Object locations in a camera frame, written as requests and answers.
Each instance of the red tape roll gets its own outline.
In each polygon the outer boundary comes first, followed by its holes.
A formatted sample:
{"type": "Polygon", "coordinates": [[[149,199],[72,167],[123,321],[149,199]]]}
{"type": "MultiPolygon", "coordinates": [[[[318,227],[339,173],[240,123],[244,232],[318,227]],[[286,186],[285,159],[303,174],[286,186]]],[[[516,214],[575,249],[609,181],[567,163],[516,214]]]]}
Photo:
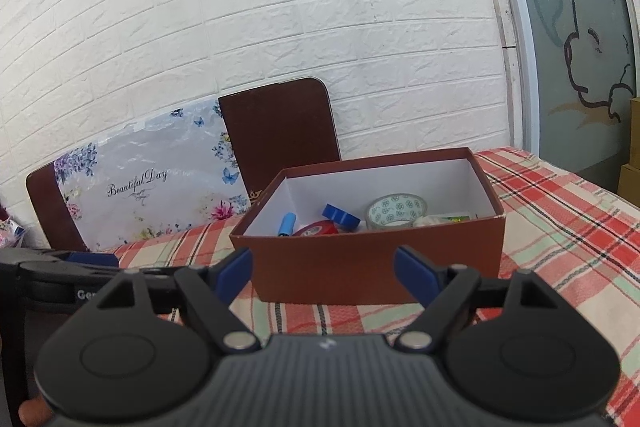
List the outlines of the red tape roll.
{"type": "Polygon", "coordinates": [[[311,223],[308,227],[298,230],[294,236],[310,237],[311,235],[328,235],[330,233],[338,233],[338,229],[335,228],[334,222],[329,221],[316,221],[311,223]]]}

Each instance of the cardboard box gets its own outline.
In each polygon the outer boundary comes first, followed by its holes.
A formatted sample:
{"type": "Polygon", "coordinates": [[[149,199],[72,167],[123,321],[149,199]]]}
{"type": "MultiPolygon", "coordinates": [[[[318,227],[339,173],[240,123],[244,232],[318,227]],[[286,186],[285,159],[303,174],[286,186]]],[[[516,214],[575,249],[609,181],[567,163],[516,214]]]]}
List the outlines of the cardboard box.
{"type": "Polygon", "coordinates": [[[284,169],[231,232],[254,253],[252,282],[263,301],[301,304],[401,304],[415,299],[396,280],[396,248],[410,245],[437,264],[472,266],[496,277],[505,216],[484,171],[466,148],[377,156],[284,169]],[[282,217],[296,230],[322,218],[331,203],[364,220],[388,194],[422,197],[428,214],[476,219],[420,229],[277,237],[282,217]]]}
{"type": "Polygon", "coordinates": [[[640,169],[623,165],[620,169],[618,195],[635,206],[640,206],[640,169]]]}
{"type": "Polygon", "coordinates": [[[640,98],[631,99],[631,152],[629,165],[640,169],[640,98]]]}

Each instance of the plaid tablecloth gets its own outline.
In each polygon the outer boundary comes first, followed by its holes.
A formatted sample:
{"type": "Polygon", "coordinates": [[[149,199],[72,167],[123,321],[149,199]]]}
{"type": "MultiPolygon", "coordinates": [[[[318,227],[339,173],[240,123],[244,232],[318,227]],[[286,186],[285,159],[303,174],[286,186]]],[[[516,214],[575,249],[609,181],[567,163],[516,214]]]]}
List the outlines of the plaid tablecloth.
{"type": "MultiPolygon", "coordinates": [[[[622,377],[607,413],[616,425],[640,426],[640,210],[529,153],[502,148],[478,156],[507,215],[500,276],[535,270],[609,339],[622,377]]],[[[238,220],[125,245],[116,254],[122,267],[213,264],[233,251],[228,236],[238,220]]],[[[283,331],[396,335],[422,307],[265,303],[248,284],[231,309],[265,340],[283,331]]]]}

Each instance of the circular pad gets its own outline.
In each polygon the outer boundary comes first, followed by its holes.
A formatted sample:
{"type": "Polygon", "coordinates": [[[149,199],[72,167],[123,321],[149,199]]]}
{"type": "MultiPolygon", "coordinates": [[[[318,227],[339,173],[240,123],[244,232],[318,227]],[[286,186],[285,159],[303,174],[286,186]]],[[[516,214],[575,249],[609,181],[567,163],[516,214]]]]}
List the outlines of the circular pad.
{"type": "Polygon", "coordinates": [[[620,373],[615,350],[583,319],[545,312],[504,314],[452,339],[445,361],[464,396],[500,416],[540,423],[606,404],[620,373]]]}
{"type": "Polygon", "coordinates": [[[94,313],[97,320],[80,321],[82,328],[71,318],[38,356],[38,386],[63,416],[90,423],[148,419],[184,403],[204,383],[210,355],[193,331],[151,314],[94,313]]]}

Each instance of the blue gripper pad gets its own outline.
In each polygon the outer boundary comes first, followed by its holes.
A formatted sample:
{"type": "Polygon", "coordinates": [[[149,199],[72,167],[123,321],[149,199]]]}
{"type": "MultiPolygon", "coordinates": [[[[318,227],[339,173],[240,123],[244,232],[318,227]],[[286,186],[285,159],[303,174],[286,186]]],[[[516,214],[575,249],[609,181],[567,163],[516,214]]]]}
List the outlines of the blue gripper pad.
{"type": "Polygon", "coordinates": [[[65,261],[69,263],[94,264],[95,266],[118,267],[118,258],[113,253],[72,252],[65,261]]]}
{"type": "Polygon", "coordinates": [[[229,306],[249,282],[253,270],[254,256],[246,248],[218,273],[214,288],[216,297],[229,306]]]}
{"type": "Polygon", "coordinates": [[[425,308],[444,289],[436,273],[404,248],[396,250],[394,272],[402,286],[425,308]]]}

